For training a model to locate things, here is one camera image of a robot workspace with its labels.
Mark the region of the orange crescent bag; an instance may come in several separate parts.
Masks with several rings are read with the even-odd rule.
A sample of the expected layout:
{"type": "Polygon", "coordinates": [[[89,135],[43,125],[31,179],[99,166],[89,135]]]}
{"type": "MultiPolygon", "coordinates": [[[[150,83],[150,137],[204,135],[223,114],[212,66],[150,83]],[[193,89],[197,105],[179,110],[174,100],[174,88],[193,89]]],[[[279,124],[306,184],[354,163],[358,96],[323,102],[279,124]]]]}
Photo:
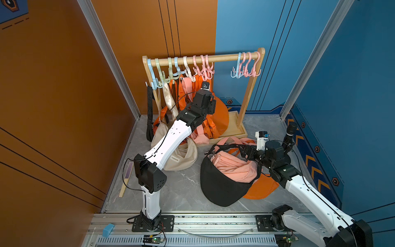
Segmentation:
{"type": "MultiPolygon", "coordinates": [[[[238,157],[241,160],[248,161],[246,159],[243,159],[241,157],[241,154],[239,154],[236,157],[238,157]]],[[[270,195],[273,191],[275,191],[279,186],[277,182],[275,182],[272,178],[270,178],[270,175],[262,171],[262,168],[258,168],[258,162],[257,161],[255,162],[257,164],[257,173],[258,173],[255,180],[253,180],[250,183],[240,183],[234,181],[238,186],[244,184],[246,185],[242,197],[249,200],[264,199],[268,195],[270,195]]]]}
{"type": "Polygon", "coordinates": [[[221,99],[217,96],[215,96],[214,99],[216,100],[216,108],[211,118],[215,127],[212,129],[212,133],[214,138],[219,138],[228,128],[229,113],[227,106],[221,99]]]}

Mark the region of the black crescent bag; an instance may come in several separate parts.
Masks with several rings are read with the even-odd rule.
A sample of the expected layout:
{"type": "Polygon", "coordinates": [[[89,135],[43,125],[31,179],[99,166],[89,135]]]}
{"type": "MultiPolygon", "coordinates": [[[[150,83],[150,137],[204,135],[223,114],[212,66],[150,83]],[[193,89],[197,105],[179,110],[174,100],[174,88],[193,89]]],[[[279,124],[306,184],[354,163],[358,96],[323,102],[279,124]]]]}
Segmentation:
{"type": "MultiPolygon", "coordinates": [[[[246,188],[245,184],[238,186],[234,181],[222,174],[210,161],[210,158],[215,154],[220,151],[226,152],[231,148],[240,149],[240,144],[213,145],[209,151],[205,153],[205,157],[201,164],[201,190],[210,202],[221,207],[228,207],[241,199],[244,189],[246,188]]],[[[255,160],[258,162],[258,168],[262,168],[263,157],[264,151],[262,150],[261,160],[255,160]]]]}

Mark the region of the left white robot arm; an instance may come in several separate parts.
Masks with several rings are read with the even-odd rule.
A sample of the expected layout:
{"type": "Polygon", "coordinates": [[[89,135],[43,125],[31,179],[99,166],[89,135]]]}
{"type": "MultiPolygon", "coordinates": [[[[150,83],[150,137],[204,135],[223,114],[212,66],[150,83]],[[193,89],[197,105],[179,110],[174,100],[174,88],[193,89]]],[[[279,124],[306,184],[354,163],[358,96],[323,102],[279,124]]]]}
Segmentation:
{"type": "Polygon", "coordinates": [[[200,89],[193,102],[182,110],[165,136],[146,154],[134,158],[135,175],[143,191],[143,208],[140,218],[150,231],[160,224],[160,190],[167,181],[162,172],[172,153],[200,126],[207,115],[214,114],[216,100],[210,90],[200,89]]]}

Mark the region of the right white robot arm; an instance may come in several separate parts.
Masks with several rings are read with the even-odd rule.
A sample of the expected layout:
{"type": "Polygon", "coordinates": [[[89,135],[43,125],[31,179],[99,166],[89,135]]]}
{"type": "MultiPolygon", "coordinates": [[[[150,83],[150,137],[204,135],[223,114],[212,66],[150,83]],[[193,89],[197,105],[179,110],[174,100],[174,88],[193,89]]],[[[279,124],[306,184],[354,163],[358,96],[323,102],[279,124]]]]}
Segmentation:
{"type": "Polygon", "coordinates": [[[256,161],[258,171],[266,167],[274,181],[296,196],[319,220],[315,223],[302,216],[290,206],[283,205],[272,212],[272,222],[276,227],[288,228],[302,234],[319,247],[372,247],[372,229],[364,220],[356,221],[344,213],[303,176],[301,168],[291,164],[288,152],[293,142],[272,140],[265,143],[262,150],[255,146],[242,145],[242,157],[256,161]]]}

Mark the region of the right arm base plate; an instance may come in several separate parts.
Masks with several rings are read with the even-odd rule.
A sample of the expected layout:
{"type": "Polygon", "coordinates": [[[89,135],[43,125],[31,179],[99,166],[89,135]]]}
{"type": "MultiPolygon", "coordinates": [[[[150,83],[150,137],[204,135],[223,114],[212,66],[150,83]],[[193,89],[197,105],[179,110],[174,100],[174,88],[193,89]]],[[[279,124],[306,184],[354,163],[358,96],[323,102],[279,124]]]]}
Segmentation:
{"type": "Polygon", "coordinates": [[[275,232],[274,225],[271,221],[272,215],[256,215],[256,225],[258,232],[275,232]]]}

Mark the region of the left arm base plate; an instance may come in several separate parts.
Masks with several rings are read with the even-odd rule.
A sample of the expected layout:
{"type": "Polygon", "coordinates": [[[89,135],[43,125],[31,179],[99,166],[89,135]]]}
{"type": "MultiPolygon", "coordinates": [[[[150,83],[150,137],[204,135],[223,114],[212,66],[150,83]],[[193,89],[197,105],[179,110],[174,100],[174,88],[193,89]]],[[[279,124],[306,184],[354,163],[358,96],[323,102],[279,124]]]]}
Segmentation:
{"type": "Polygon", "coordinates": [[[139,215],[134,218],[132,232],[172,232],[174,220],[174,215],[158,215],[154,219],[148,219],[145,215],[139,215]]]}

